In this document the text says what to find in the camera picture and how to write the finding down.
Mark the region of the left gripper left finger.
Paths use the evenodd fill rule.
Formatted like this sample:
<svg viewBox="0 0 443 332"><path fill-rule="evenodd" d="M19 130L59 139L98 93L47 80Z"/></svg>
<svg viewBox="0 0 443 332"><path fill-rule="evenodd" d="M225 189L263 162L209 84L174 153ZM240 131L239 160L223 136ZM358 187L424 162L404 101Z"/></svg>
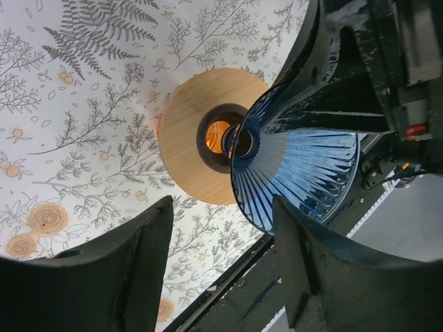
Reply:
<svg viewBox="0 0 443 332"><path fill-rule="evenodd" d="M153 331L173 227L165 196L52 258L1 260L2 331Z"/></svg>

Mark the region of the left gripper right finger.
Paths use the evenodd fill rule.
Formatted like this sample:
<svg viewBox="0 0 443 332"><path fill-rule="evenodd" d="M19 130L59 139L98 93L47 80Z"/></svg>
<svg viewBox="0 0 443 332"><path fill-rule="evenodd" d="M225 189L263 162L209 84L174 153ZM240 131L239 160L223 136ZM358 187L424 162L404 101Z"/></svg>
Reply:
<svg viewBox="0 0 443 332"><path fill-rule="evenodd" d="M273 197L274 241L290 328L441 331L442 262L357 243Z"/></svg>

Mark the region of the wooden ring dripper stand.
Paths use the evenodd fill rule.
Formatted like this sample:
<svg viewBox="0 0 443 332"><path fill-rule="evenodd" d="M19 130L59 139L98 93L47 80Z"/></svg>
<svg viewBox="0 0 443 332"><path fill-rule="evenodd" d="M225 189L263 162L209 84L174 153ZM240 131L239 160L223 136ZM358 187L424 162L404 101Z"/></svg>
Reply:
<svg viewBox="0 0 443 332"><path fill-rule="evenodd" d="M168 174L184 192L213 205L235 203L222 138L267 89L252 73L216 68L173 93L159 121L159 148Z"/></svg>

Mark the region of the blue glass dripper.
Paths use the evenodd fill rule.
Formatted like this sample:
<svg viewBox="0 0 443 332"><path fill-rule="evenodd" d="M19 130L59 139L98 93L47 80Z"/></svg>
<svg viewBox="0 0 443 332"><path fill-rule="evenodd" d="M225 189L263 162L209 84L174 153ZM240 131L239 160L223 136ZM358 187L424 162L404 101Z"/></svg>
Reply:
<svg viewBox="0 0 443 332"><path fill-rule="evenodd" d="M264 117L283 87L279 84L261 95L243 121L232 124L221 139L238 208L249 223L268 234L274 233L275 195L314 221L326 223L350 190L361 149L355 133L266 133Z"/></svg>

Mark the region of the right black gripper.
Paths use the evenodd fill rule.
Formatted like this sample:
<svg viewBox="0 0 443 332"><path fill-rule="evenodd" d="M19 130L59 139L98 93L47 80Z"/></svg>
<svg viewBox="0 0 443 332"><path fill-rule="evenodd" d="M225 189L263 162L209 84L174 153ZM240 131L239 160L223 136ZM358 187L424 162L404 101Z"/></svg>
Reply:
<svg viewBox="0 0 443 332"><path fill-rule="evenodd" d="M310 1L264 130L392 136L392 158L442 174L442 2Z"/></svg>

